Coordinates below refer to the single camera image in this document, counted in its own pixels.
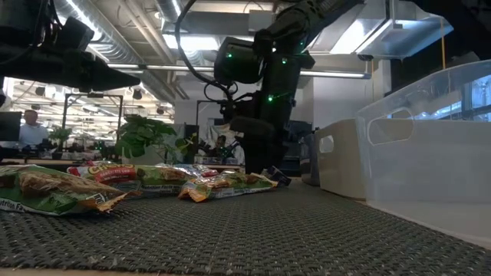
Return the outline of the black computer monitor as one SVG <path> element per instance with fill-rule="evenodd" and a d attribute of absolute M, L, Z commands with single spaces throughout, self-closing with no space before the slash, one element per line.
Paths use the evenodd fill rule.
<path fill-rule="evenodd" d="M 0 112 L 0 142 L 15 142 L 19 139 L 22 112 Z"/>

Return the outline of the small green background plant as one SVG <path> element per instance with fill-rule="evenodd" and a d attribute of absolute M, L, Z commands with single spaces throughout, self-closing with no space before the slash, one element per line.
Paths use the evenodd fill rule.
<path fill-rule="evenodd" d="M 56 146 L 54 152 L 51 154 L 52 159 L 60 160 L 63 154 L 63 148 L 65 142 L 72 134 L 71 128 L 55 127 L 49 134 L 49 139 L 53 141 Z"/>

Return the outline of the purple granola bar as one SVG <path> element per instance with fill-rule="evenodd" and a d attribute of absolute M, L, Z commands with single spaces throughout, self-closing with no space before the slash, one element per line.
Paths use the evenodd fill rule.
<path fill-rule="evenodd" d="M 280 169 L 275 166 L 270 166 L 266 169 L 263 169 L 262 175 L 264 175 L 267 179 L 272 180 L 273 182 L 277 182 L 279 187 L 289 186 L 292 182 L 292 179 L 286 176 Z"/>

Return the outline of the frosted white plastic bin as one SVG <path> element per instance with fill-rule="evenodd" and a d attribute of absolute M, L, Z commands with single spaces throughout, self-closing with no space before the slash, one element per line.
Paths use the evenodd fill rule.
<path fill-rule="evenodd" d="M 349 199 L 365 200 L 358 133 L 354 119 L 315 131 L 320 188 Z"/>

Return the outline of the green leafy plant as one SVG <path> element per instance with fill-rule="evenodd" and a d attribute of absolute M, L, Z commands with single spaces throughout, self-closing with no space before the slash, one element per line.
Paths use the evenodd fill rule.
<path fill-rule="evenodd" d="M 165 164 L 186 162 L 193 151 L 196 131 L 180 134 L 174 126 L 161 120 L 154 120 L 136 114 L 125 116 L 126 123 L 117 132 L 120 139 L 116 142 L 117 155 L 127 158 L 146 154 L 158 155 Z"/>

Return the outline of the grey woven placemat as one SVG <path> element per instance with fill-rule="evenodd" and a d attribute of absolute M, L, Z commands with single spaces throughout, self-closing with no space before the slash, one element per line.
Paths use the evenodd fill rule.
<path fill-rule="evenodd" d="M 491 276 L 491 250 L 303 184 L 108 214 L 0 212 L 0 276 Z"/>

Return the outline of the black background cabinet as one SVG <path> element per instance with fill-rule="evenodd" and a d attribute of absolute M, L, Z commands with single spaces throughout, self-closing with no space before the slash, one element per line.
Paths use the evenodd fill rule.
<path fill-rule="evenodd" d="M 311 133 L 312 125 L 309 122 L 291 120 L 289 122 L 288 137 L 284 144 L 288 150 L 283 159 L 281 170 L 287 176 L 300 176 L 300 156 L 301 156 L 301 138 Z"/>

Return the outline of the long ceiling light bar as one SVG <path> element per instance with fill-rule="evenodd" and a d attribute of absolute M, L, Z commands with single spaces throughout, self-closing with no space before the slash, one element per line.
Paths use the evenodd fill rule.
<path fill-rule="evenodd" d="M 147 64 L 115 64 L 109 63 L 108 67 L 125 71 L 189 71 L 187 66 L 181 65 L 147 65 Z M 340 71 L 301 71 L 303 77 L 334 77 L 334 78 L 349 78 L 349 79 L 370 79 L 369 73 L 359 72 L 340 72 Z"/>

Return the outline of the green Nature Valley granola bar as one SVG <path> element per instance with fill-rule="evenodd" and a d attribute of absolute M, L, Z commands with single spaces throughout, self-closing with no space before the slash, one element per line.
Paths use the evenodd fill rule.
<path fill-rule="evenodd" d="M 123 192 L 136 192 L 134 198 L 177 196 L 182 186 L 191 179 L 199 178 L 195 169 L 175 166 L 133 166 L 118 172 L 107 184 Z"/>
<path fill-rule="evenodd" d="M 108 213 L 129 195 L 129 192 L 42 166 L 0 166 L 0 210 L 4 211 L 52 216 Z"/>
<path fill-rule="evenodd" d="M 177 196 L 178 199 L 192 199 L 204 202 L 275 189 L 276 181 L 256 173 L 222 172 L 216 176 L 202 177 L 187 181 Z"/>

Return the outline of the silver round ventilation duct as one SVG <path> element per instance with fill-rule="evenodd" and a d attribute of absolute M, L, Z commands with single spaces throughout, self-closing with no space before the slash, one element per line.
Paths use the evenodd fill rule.
<path fill-rule="evenodd" d="M 130 46 L 122 34 L 110 23 L 91 0 L 54 0 L 58 16 L 70 16 L 82 21 L 94 32 L 89 48 L 101 54 L 107 63 L 142 64 L 143 58 Z M 144 88 L 158 100 L 174 103 L 175 93 L 169 84 L 157 78 L 155 73 L 144 71 L 137 75 Z"/>

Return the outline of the long dark background desk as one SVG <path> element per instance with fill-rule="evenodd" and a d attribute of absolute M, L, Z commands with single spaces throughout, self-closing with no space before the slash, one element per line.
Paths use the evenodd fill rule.
<path fill-rule="evenodd" d="M 24 165 L 34 164 L 37 166 L 44 166 L 55 169 L 66 169 L 70 166 L 80 166 L 85 164 L 82 160 L 69 160 L 69 159 L 2 159 L 0 165 Z"/>

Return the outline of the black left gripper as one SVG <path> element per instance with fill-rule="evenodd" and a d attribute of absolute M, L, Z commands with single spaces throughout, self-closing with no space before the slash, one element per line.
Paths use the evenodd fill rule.
<path fill-rule="evenodd" d="M 110 68 L 100 58 L 79 50 L 34 50 L 16 61 L 0 64 L 0 77 L 76 87 L 83 92 L 140 84 L 138 77 Z"/>

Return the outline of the person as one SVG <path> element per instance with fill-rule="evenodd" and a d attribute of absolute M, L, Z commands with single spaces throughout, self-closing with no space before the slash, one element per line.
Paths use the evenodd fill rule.
<path fill-rule="evenodd" d="M 24 112 L 25 123 L 21 125 L 19 143 L 23 146 L 37 146 L 48 138 L 47 129 L 38 122 L 38 113 L 34 110 Z"/>
<path fill-rule="evenodd" d="M 233 157 L 231 146 L 226 145 L 226 136 L 221 135 L 217 138 L 215 147 L 210 151 L 210 156 L 222 159 Z"/>

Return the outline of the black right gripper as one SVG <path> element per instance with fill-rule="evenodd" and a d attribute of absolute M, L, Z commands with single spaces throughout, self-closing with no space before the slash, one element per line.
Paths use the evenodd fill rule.
<path fill-rule="evenodd" d="M 288 123 L 296 105 L 296 92 L 268 94 L 257 90 L 242 95 L 233 105 L 230 129 L 244 133 L 242 148 L 245 154 L 245 171 L 261 173 L 268 167 L 280 167 L 288 145 Z M 270 142 L 253 135 L 272 135 Z"/>

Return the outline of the black background station frame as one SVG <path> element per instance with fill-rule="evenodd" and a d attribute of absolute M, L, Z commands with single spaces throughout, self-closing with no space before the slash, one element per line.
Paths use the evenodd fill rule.
<path fill-rule="evenodd" d="M 68 115 L 68 108 L 73 104 L 77 103 L 78 100 L 81 97 L 87 97 L 87 98 L 104 98 L 104 97 L 109 97 L 110 99 L 117 98 L 119 100 L 119 103 L 114 103 L 116 107 L 119 108 L 118 110 L 118 117 L 117 117 L 117 128 L 115 130 L 116 133 L 116 141 L 120 139 L 120 135 L 117 133 L 120 129 L 121 126 L 121 120 L 122 120 L 122 115 L 123 115 L 123 104 L 124 104 L 124 97 L 121 95 L 112 95 L 112 94 L 104 94 L 104 93 L 95 93 L 91 92 L 89 94 L 74 94 L 74 93 L 69 93 L 64 95 L 64 110 L 63 110 L 63 115 L 62 115 L 62 123 L 61 123 L 61 128 L 63 130 L 66 129 L 66 121 L 67 121 L 67 115 Z"/>
<path fill-rule="evenodd" d="M 215 147 L 219 136 L 226 136 L 226 145 L 233 141 L 229 125 L 225 123 L 220 113 L 221 106 L 208 100 L 196 102 L 195 123 L 198 127 L 193 145 L 195 159 L 199 163 L 210 165 L 225 165 L 226 159 L 211 157 L 210 151 Z"/>

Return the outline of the clear plastic bin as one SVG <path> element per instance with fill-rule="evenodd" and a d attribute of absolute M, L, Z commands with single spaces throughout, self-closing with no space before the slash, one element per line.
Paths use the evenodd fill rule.
<path fill-rule="evenodd" d="M 368 205 L 491 249 L 491 60 L 433 73 L 355 119 Z"/>

